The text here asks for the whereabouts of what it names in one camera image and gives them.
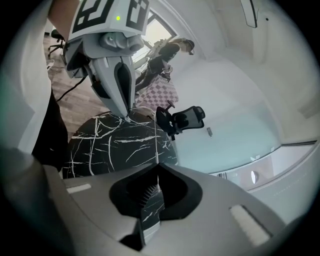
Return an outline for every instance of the black shirt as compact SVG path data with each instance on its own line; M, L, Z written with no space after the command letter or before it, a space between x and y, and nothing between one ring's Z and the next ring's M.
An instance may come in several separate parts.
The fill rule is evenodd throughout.
M175 43L167 43L161 50L159 51L159 56L149 61L149 67L152 73L161 73L164 64L162 61L169 62L171 61L180 51L179 45Z

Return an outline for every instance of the marble tabletop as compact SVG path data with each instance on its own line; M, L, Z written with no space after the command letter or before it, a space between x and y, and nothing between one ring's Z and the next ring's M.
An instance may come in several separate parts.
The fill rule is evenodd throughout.
M86 121L73 135L62 168L64 179L119 172L156 162L177 164L171 139L149 117L131 112L120 118L105 112ZM164 209L157 187L142 209L142 227L146 230L159 222Z

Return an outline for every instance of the skin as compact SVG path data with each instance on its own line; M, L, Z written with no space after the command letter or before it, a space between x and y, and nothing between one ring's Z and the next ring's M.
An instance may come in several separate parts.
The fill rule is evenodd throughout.
M79 2L79 0L54 0L50 7L48 19L66 41L69 38L70 28Z

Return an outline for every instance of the checkered blanket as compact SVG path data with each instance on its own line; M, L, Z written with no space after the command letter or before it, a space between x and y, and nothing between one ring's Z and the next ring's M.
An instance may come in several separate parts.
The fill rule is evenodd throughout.
M169 106L168 100L172 101L172 103L178 102L179 97L177 91L172 81L168 82L167 79L158 75L151 81L150 85L135 98L135 105L137 107L148 107L156 111L157 107L167 108Z

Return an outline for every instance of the black marble table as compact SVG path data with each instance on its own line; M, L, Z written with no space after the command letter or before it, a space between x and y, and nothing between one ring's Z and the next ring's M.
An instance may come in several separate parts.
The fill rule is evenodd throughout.
M156 162L176 164L177 156L170 138L150 118L131 112L126 118L111 112L85 122L68 144L62 168L64 179L119 172ZM164 201L157 187L142 210L146 230L159 221Z

